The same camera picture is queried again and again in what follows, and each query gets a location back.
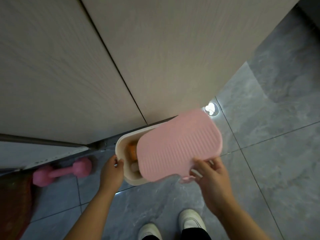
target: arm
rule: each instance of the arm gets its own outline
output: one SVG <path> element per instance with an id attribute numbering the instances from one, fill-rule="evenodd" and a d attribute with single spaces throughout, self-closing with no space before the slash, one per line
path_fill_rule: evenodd
<path id="1" fill-rule="evenodd" d="M 228 171 L 221 158 L 213 163 L 194 159 L 194 169 L 202 177 L 190 172 L 200 186 L 209 210 L 217 216 L 231 240 L 270 240 L 265 232 L 241 209 L 233 196 Z"/>
<path id="2" fill-rule="evenodd" d="M 114 195 L 123 181 L 123 160 L 112 156 L 101 170 L 100 187 L 64 240 L 101 240 Z"/>

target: hand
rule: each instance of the hand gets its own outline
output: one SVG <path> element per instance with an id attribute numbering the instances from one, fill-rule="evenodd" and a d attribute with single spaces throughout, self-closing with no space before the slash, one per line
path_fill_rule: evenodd
<path id="1" fill-rule="evenodd" d="M 100 192 L 117 193 L 123 182 L 123 165 L 123 160 L 117 160 L 116 155 L 110 157 L 103 165 L 100 174 Z"/>
<path id="2" fill-rule="evenodd" d="M 230 206 L 236 206 L 237 202 L 232 193 L 228 171 L 221 158 L 213 158 L 210 161 L 206 162 L 194 158 L 194 169 L 202 177 L 192 171 L 190 171 L 190 175 L 195 177 L 195 181 L 200 186 L 203 199 L 209 210 L 219 218 Z"/>

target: black pants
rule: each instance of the black pants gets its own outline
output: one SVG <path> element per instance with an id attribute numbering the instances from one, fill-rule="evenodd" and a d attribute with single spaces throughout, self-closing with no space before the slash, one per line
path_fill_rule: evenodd
<path id="1" fill-rule="evenodd" d="M 202 228 L 187 228 L 182 230 L 180 240 L 211 240 L 209 234 Z M 145 236 L 143 240 L 159 240 L 156 236 Z"/>

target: person's left hand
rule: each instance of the person's left hand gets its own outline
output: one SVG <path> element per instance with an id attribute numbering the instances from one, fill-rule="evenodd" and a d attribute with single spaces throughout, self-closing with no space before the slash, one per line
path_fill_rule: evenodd
<path id="1" fill-rule="evenodd" d="M 124 161 L 122 159 L 117 160 L 116 155 L 110 157 L 103 165 L 100 174 L 100 192 L 117 193 L 123 182 L 123 165 Z"/>

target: ribbed pink lid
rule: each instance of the ribbed pink lid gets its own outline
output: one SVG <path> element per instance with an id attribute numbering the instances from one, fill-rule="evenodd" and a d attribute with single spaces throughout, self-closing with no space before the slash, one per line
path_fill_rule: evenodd
<path id="1" fill-rule="evenodd" d="M 206 160 L 218 157 L 221 151 L 221 133 L 201 109 L 178 115 L 151 130 L 137 145 L 139 170 L 148 181 L 172 174 L 189 176 L 193 157 Z"/>

